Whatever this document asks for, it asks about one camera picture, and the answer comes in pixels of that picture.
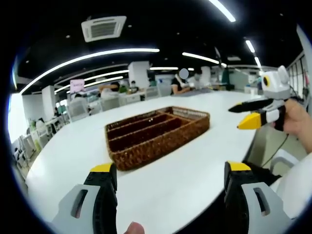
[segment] window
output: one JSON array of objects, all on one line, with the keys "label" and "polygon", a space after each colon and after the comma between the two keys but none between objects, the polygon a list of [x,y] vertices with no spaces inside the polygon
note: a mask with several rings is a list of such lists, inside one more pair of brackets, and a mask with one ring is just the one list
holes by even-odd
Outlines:
[{"label": "window", "polygon": [[26,133],[27,121],[24,113],[23,99],[20,94],[12,94],[9,100],[8,131],[11,143]]}]

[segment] human hand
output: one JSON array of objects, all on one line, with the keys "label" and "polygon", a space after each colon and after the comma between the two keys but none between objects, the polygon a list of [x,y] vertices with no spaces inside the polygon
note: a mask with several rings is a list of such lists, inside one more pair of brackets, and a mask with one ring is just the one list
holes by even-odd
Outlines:
[{"label": "human hand", "polygon": [[130,223],[127,231],[124,234],[144,234],[144,228],[141,224],[132,222]]},{"label": "human hand", "polygon": [[311,121],[306,110],[296,101],[289,99],[285,103],[286,114],[284,122],[284,131],[298,136]]}]

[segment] ceiling light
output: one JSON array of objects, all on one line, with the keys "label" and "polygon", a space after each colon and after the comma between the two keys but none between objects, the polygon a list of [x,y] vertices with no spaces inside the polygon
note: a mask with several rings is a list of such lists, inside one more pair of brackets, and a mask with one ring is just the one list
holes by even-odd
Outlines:
[{"label": "ceiling light", "polygon": [[193,57],[195,59],[202,59],[202,60],[206,60],[206,61],[209,61],[209,62],[213,62],[213,63],[219,64],[219,61],[217,61],[217,60],[214,60],[212,58],[203,57],[203,56],[200,56],[200,55],[194,55],[194,54],[190,54],[190,53],[186,53],[186,52],[183,52],[182,55],[188,56],[188,57]]},{"label": "ceiling light", "polygon": [[58,93],[59,91],[62,91],[63,89],[69,88],[69,87],[70,87],[70,84],[65,85],[65,86],[63,86],[63,87],[61,87],[61,88],[59,88],[59,89],[56,89],[56,90],[54,91],[54,94]]},{"label": "ceiling light", "polygon": [[61,63],[58,66],[55,66],[51,69],[49,69],[48,71],[42,73],[40,76],[36,77],[35,79],[33,79],[29,84],[27,84],[21,91],[20,94],[24,93],[27,89],[29,89],[29,87],[31,87],[34,83],[36,83],[38,80],[40,80],[41,78],[45,77],[46,75],[50,74],[53,71],[58,70],[59,68],[62,68],[64,66],[67,66],[69,64],[75,63],[75,62],[79,62],[85,59],[90,59],[90,58],[94,58],[97,56],[102,56],[102,55],[111,55],[111,54],[119,54],[119,53],[130,53],[130,52],[148,52],[148,53],[157,53],[159,52],[159,49],[149,49],[149,48],[131,48],[131,49],[118,49],[118,50],[108,50],[108,51],[101,51],[101,52],[97,52],[97,53],[93,53],[93,54],[89,54],[89,55],[84,55],[78,58],[74,58],[72,60],[69,60],[67,62]]},{"label": "ceiling light", "polygon": [[213,5],[215,5],[230,22],[235,22],[234,16],[226,9],[218,0],[209,0]]},{"label": "ceiling light", "polygon": [[178,70],[178,67],[151,67],[150,70]]},{"label": "ceiling light", "polygon": [[96,79],[96,78],[100,78],[100,77],[105,77],[105,76],[109,76],[109,75],[116,75],[116,74],[121,74],[121,73],[127,73],[127,72],[129,72],[129,70],[109,72],[109,73],[105,73],[105,74],[102,74],[102,75],[97,75],[97,76],[94,76],[94,77],[86,78],[86,79],[84,79],[84,81],[88,81],[88,80]]},{"label": "ceiling light", "polygon": [[250,51],[251,51],[252,53],[254,53],[255,50],[254,50],[254,47],[253,47],[251,41],[250,41],[250,40],[246,40],[246,44],[248,45],[248,48],[250,49]]},{"label": "ceiling light", "polygon": [[228,61],[241,61],[240,57],[237,56],[230,56],[228,57]]},{"label": "ceiling light", "polygon": [[84,85],[84,87],[89,87],[89,86],[92,86],[92,85],[101,84],[101,83],[104,83],[104,82],[109,82],[109,81],[112,81],[112,80],[117,80],[117,79],[122,79],[122,78],[123,78],[123,76],[114,77],[114,78],[108,78],[108,79],[96,81],[96,82],[93,82],[93,83],[90,83],[90,84],[86,84],[86,85]]},{"label": "ceiling light", "polygon": [[257,63],[258,68],[261,68],[261,63],[258,57],[254,57],[255,62]]},{"label": "ceiling light", "polygon": [[[127,73],[129,72],[129,70],[122,70],[122,71],[116,71],[116,72],[109,72],[109,73],[105,73],[105,74],[101,74],[101,75],[97,75],[97,76],[94,76],[94,77],[89,77],[89,78],[86,78],[84,79],[84,81],[88,81],[88,80],[91,80],[91,79],[96,79],[96,78],[100,78],[100,77],[105,77],[105,76],[109,76],[109,75],[116,75],[116,74],[120,74],[120,73]],[[56,89],[54,91],[54,94],[58,93],[59,91],[62,91],[66,88],[69,88],[70,87],[70,84],[68,85],[65,85],[59,89]]]},{"label": "ceiling light", "polygon": [[16,78],[15,78],[15,74],[14,74],[14,69],[12,69],[12,80],[13,80],[13,84],[14,84],[15,90],[17,90],[18,87],[17,87],[17,83],[16,83]]}]

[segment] basket compartment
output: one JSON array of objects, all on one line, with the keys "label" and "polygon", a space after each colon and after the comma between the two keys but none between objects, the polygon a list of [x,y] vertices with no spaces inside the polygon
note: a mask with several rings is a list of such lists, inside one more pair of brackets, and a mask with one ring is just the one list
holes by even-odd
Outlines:
[{"label": "basket compartment", "polygon": [[151,111],[151,112],[148,112],[148,113],[145,113],[145,114],[141,114],[141,115],[138,115],[138,116],[133,116],[133,117],[130,117],[130,118],[126,118],[126,119],[123,119],[121,121],[117,121],[115,123],[111,123],[111,124],[108,124],[106,126],[106,130],[109,132],[115,128],[119,128],[119,127],[122,127],[124,125],[127,125],[127,124],[130,124],[130,123],[134,123],[134,122],[137,122],[137,121],[140,121],[140,120],[143,120],[145,118],[150,118],[150,117],[155,117],[159,115],[159,112],[158,111]]},{"label": "basket compartment", "polygon": [[167,113],[169,115],[189,119],[196,120],[202,117],[206,117],[208,113],[194,111],[190,109],[180,108],[180,107],[167,107],[159,110],[160,113]]},{"label": "basket compartment", "polygon": [[136,132],[138,130],[153,126],[155,124],[167,121],[167,120],[172,119],[172,118],[174,118],[174,117],[170,116],[170,115],[166,115],[166,114],[159,114],[156,116],[151,116],[151,117],[145,118],[143,120],[139,120],[139,121],[136,121],[134,123],[129,123],[129,124],[123,125],[119,128],[112,129],[107,133],[107,136],[109,139],[114,139],[116,137],[121,137],[121,136],[124,136],[126,134]]},{"label": "basket compartment", "polygon": [[151,140],[164,133],[170,132],[173,129],[179,128],[187,123],[187,121],[184,121],[182,119],[172,118],[165,122],[161,122],[151,127],[136,131],[132,134],[109,140],[108,144],[112,152],[122,151],[134,145],[138,145],[145,141]]}]

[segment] cable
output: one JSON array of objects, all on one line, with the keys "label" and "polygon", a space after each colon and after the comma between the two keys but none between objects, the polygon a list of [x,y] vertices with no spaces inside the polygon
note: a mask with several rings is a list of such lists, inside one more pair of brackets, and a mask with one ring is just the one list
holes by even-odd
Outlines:
[{"label": "cable", "polygon": [[285,137],[285,140],[282,142],[282,144],[277,148],[277,150],[274,152],[274,154],[269,158],[268,161],[266,161],[261,167],[264,167],[265,165],[268,164],[268,162],[271,161],[271,159],[274,157],[274,155],[277,153],[277,151],[284,145],[285,141],[287,140],[289,134],[287,134],[287,136]]},{"label": "cable", "polygon": [[296,91],[294,90],[294,88],[291,86],[291,85],[289,85],[290,86],[290,88],[293,90],[293,93],[296,95],[296,99],[299,99],[299,96],[297,95],[297,93],[296,93]]}]

